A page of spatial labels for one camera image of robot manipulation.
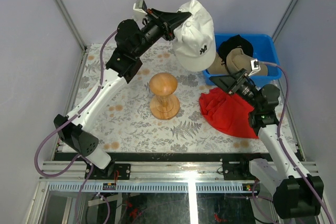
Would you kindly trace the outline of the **tan baseball cap with logo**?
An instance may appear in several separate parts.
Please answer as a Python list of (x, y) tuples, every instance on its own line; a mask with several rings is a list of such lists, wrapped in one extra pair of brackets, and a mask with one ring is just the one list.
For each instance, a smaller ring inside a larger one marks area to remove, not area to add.
[(250, 61), (253, 57), (250, 57), (244, 53), (241, 48), (235, 48), (230, 51), (226, 57), (226, 68), (228, 73), (236, 73), (240, 69), (245, 69), (247, 73), (251, 73)]

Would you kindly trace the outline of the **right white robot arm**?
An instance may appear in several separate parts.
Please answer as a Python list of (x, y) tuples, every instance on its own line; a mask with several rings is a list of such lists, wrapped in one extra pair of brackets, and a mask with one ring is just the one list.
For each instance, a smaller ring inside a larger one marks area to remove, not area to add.
[(263, 158), (246, 161), (239, 166), (245, 179), (254, 176), (272, 195), (277, 215), (282, 219), (317, 216), (321, 211), (324, 184), (312, 176), (298, 160), (288, 143), (281, 137), (280, 122), (275, 108), (280, 90), (273, 84), (258, 89), (247, 71), (211, 76), (210, 81), (226, 94), (237, 94), (253, 107), (248, 122), (271, 156), (275, 167)]

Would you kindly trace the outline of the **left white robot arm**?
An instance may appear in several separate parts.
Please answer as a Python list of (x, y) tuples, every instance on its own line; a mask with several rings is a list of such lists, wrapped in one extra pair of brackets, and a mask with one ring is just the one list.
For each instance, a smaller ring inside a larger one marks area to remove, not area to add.
[(144, 26), (134, 19), (123, 20), (114, 32), (117, 43), (111, 58), (103, 64), (100, 80), (66, 116), (57, 115), (54, 124), (60, 139), (97, 167), (103, 179), (114, 175), (109, 154), (99, 147), (99, 140), (89, 131), (97, 116), (119, 90), (126, 86), (142, 66), (140, 57), (160, 38), (174, 39), (174, 30), (191, 17), (190, 12), (169, 13), (157, 9), (144, 12)]

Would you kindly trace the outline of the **white baseball cap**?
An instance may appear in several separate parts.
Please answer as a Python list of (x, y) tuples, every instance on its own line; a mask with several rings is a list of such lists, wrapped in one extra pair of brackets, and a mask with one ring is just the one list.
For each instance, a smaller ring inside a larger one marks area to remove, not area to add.
[(191, 16), (174, 30), (174, 54), (188, 71), (203, 71), (212, 65), (216, 57), (213, 19), (197, 0), (181, 5), (179, 10), (191, 13)]

